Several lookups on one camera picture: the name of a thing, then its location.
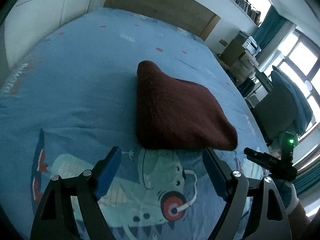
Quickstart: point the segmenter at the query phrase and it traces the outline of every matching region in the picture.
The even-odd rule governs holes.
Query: brown sleeve
[[[291,212],[291,214],[288,215],[288,220],[290,224],[292,240],[297,240],[310,223],[301,201],[299,201],[298,205]]]

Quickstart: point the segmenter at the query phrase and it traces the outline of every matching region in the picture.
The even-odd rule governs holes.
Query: bed
[[[160,20],[101,8],[36,45],[0,91],[0,203],[26,238],[50,177],[77,176],[113,146],[121,148],[122,162],[99,205],[116,239],[210,235],[225,202],[215,193],[202,151],[150,151],[137,143],[136,72],[143,60],[207,87],[238,133],[236,150],[216,154],[232,170],[262,178],[265,171],[243,153],[245,147],[268,152],[260,130],[203,41]],[[168,220],[161,211],[167,192],[178,202],[195,201]],[[77,200],[72,203],[80,235],[88,239]],[[235,239],[242,237],[249,206],[248,198]]]

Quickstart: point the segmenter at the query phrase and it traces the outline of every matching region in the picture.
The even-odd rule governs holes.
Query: wooden headboard
[[[220,17],[195,0],[106,0],[117,8],[162,20],[206,40]]]

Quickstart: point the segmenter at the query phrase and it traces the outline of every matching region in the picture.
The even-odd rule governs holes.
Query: brown blanket
[[[151,61],[140,62],[137,73],[136,135],[144,148],[237,147],[236,129],[207,88],[169,77]]]

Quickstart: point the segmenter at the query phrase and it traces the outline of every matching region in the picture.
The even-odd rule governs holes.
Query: screw
[[[84,172],[83,172],[83,176],[86,176],[86,177],[88,177],[88,176],[90,176],[91,175],[91,171],[90,170],[85,170]]]
[[[56,180],[59,179],[59,175],[53,175],[53,176],[51,177],[51,179],[52,179],[53,181],[56,181]]]
[[[240,171],[234,171],[232,174],[235,177],[240,177],[241,176],[241,172]]]
[[[272,181],[272,179],[269,176],[265,176],[264,181],[269,183]]]

